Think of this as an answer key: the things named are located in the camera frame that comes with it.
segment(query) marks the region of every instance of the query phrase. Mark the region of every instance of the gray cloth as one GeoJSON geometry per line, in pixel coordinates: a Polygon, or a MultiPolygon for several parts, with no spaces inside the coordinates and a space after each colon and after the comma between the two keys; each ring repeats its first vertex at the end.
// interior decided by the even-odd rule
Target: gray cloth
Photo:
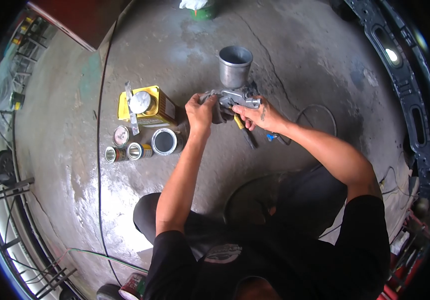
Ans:
{"type": "MultiPolygon", "coordinates": [[[[206,92],[203,96],[200,97],[198,103],[201,105],[205,103],[205,101],[212,95],[217,95],[218,99],[222,97],[221,94],[216,90],[212,90],[211,92],[206,92]]],[[[226,109],[221,107],[220,103],[213,105],[212,108],[212,123],[213,124],[221,124],[227,123],[228,120],[233,120],[234,112],[231,109],[226,109]]]]}

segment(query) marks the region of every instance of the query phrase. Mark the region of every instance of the yellow tin can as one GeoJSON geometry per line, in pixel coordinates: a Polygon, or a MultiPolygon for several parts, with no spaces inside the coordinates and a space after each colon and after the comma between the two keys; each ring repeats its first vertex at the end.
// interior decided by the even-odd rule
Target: yellow tin can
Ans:
{"type": "MultiPolygon", "coordinates": [[[[177,125],[175,121],[175,104],[162,92],[159,86],[142,87],[134,89],[132,92],[136,94],[141,91],[150,94],[152,103],[145,112],[137,114],[137,120],[140,126],[156,128],[177,125]]],[[[117,118],[123,121],[130,121],[126,92],[121,93],[118,99],[117,118]]]]}

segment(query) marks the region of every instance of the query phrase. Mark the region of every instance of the printed logo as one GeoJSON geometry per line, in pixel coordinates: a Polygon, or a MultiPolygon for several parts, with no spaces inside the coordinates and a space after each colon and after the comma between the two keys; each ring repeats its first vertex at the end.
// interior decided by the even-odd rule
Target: printed logo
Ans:
{"type": "Polygon", "coordinates": [[[225,244],[210,249],[203,261],[214,264],[227,264],[234,261],[242,253],[242,247],[225,244]]]}

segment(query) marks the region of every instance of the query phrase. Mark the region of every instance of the aluminum paint cup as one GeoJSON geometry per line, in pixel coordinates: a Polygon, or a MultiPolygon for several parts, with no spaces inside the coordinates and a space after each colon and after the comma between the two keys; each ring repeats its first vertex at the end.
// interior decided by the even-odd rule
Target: aluminum paint cup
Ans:
{"type": "Polygon", "coordinates": [[[152,148],[158,155],[166,156],[180,153],[183,144],[182,136],[168,128],[160,128],[152,136],[152,148]]]}
{"type": "Polygon", "coordinates": [[[225,87],[238,89],[247,84],[254,56],[244,47],[231,45],[218,53],[220,81],[225,87]]]}
{"type": "Polygon", "coordinates": [[[109,163],[128,160],[127,148],[106,147],[105,159],[109,163]]]}
{"type": "Polygon", "coordinates": [[[153,155],[153,150],[150,145],[145,143],[139,144],[137,142],[133,142],[127,147],[127,156],[130,160],[138,160],[144,158],[150,158],[153,155]]]}
{"type": "Polygon", "coordinates": [[[132,273],[118,293],[126,300],[141,300],[145,293],[145,276],[132,273]]]}
{"type": "Polygon", "coordinates": [[[128,143],[130,138],[130,131],[125,126],[118,126],[115,131],[113,131],[113,143],[117,147],[123,147],[128,143]]]}

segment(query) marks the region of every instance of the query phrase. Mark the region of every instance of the small paint can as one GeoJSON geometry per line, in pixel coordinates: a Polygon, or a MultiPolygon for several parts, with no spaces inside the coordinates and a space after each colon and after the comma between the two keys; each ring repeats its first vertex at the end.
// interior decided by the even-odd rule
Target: small paint can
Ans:
{"type": "Polygon", "coordinates": [[[160,128],[152,136],[152,148],[158,155],[166,156],[180,153],[183,144],[182,136],[168,128],[160,128]]]}
{"type": "Polygon", "coordinates": [[[127,282],[118,290],[120,296],[126,300],[141,300],[145,292],[145,276],[132,273],[127,282]]]}
{"type": "Polygon", "coordinates": [[[105,159],[109,163],[128,160],[127,148],[106,147],[105,159]]]}
{"type": "Polygon", "coordinates": [[[117,147],[123,147],[128,143],[130,132],[125,126],[118,126],[113,132],[113,143],[117,147]]]}
{"type": "Polygon", "coordinates": [[[130,160],[150,158],[152,155],[152,147],[145,143],[139,144],[137,142],[133,142],[127,147],[127,156],[130,160]]]}

